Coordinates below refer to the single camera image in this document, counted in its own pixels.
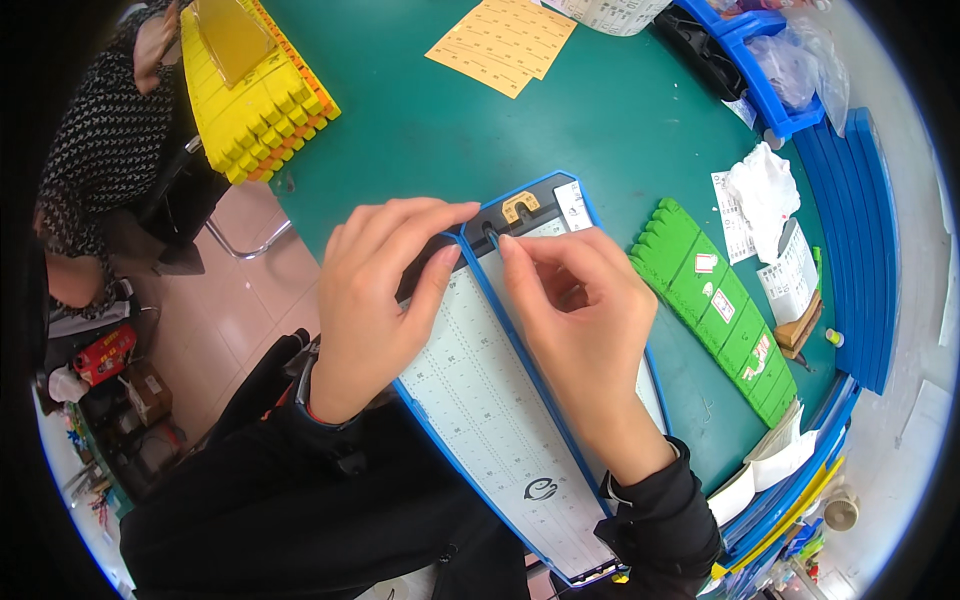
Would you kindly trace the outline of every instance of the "yellow foam block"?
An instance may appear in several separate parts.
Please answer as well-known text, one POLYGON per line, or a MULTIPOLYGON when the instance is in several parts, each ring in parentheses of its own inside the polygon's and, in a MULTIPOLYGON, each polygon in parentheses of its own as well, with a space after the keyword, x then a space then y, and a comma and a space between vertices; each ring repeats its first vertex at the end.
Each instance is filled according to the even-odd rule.
POLYGON ((306 110, 301 107, 294 107, 293 110, 287 113, 287 118, 298 126, 306 123, 306 117, 306 110))
POLYGON ((274 128, 269 128, 266 133, 260 136, 260 141, 271 148, 276 148, 283 141, 283 136, 277 133, 274 128))
POLYGON ((282 135, 283 137, 293 135, 294 129, 296 129, 296 126, 290 121, 290 118, 287 117, 286 115, 283 115, 283 118, 277 121, 274 127, 276 128, 276 132, 282 135))
POLYGON ((244 171, 252 171, 256 168, 256 165, 259 161, 254 158, 250 152, 245 152, 237 158, 237 164, 240 165, 240 168, 244 171))
POLYGON ((257 141, 250 146, 250 154, 257 160, 263 160, 270 154, 270 148, 263 142, 257 141))
POLYGON ((247 178, 247 172, 241 169, 240 166, 236 164, 230 165, 230 168, 227 169, 227 172, 225 173, 225 175, 227 176, 227 179, 229 180, 229 182, 234 185, 243 183, 243 181, 247 178))
POLYGON ((271 33, 276 47, 230 89, 206 50, 192 9, 180 14, 184 74, 204 151, 211 167, 234 183, 244 177, 268 180, 294 150, 326 126, 327 119, 341 114, 259 1, 237 1, 271 33), (291 135, 296 136, 293 145, 263 165, 270 149, 279 148, 291 135))

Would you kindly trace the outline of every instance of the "green table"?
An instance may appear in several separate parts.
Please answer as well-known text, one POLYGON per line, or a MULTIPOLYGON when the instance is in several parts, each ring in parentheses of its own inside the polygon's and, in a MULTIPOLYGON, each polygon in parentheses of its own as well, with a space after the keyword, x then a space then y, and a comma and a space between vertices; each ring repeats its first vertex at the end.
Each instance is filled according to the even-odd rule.
MULTIPOLYGON (((657 202, 672 196, 726 248, 710 173, 727 171, 757 144, 659 38, 576 31, 544 81, 515 99, 423 55, 475 1, 312 2, 263 0, 280 29, 343 110, 307 143, 272 187, 315 256, 358 204, 434 196, 488 201, 554 169, 577 175, 608 233, 624 248, 657 202)), ((811 245, 824 246, 820 217, 800 159, 790 159, 803 197, 797 216, 811 245)), ((734 270, 772 327, 756 258, 734 270)), ((804 348, 808 373, 791 364, 801 399, 819 405, 834 373, 825 308, 804 348)), ((674 431, 712 491, 766 432, 746 400, 668 308, 650 338, 674 431), (705 408, 704 398, 709 404, 705 408)))

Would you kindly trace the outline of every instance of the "metal chair leg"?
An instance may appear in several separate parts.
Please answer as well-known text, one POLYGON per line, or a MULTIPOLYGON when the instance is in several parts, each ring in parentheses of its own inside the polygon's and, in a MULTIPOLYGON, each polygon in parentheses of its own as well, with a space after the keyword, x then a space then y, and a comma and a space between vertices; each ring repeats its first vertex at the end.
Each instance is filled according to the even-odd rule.
POLYGON ((293 225, 291 225, 290 220, 288 219, 286 222, 284 222, 283 225, 281 225, 276 231, 274 231, 274 234, 271 235, 267 239, 267 241, 263 243, 263 246, 261 246, 260 248, 257 248, 252 252, 240 252, 238 250, 235 250, 233 246, 230 245, 230 242, 227 241, 227 238, 224 237, 223 232, 220 231, 220 228, 217 227, 217 224, 215 224, 212 219, 207 219, 205 226, 206 226, 206 230, 213 235, 213 239, 217 240, 217 243, 220 244, 220 247, 223 248, 225 251, 227 251, 227 254, 229 254, 230 256, 233 256, 234 258, 251 260, 253 258, 257 258, 259 255, 269 250, 270 247, 274 244, 274 242, 280 239, 280 237, 282 237, 284 233, 289 231, 293 225))

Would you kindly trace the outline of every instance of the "green foam rack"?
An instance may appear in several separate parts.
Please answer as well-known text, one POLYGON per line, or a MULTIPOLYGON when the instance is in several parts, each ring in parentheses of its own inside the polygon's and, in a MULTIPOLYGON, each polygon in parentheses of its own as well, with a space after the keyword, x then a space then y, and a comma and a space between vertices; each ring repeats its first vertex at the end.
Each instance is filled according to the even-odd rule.
POLYGON ((777 426, 797 394, 793 374, 740 279, 677 201, 660 201, 630 262, 693 330, 763 422, 777 426))

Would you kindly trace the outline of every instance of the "yellow label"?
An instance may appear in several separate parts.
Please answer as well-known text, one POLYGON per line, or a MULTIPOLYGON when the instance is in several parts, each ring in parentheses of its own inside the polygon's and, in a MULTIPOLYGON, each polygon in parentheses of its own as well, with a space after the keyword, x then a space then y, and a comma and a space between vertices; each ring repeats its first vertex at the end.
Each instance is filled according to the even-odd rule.
POLYGON ((516 196, 513 196, 510 200, 504 202, 503 206, 500 208, 500 210, 503 212, 504 218, 507 219, 507 223, 513 223, 520 218, 520 216, 516 214, 517 204, 523 204, 530 212, 540 208, 540 202, 537 201, 536 196, 530 192, 520 192, 516 196))

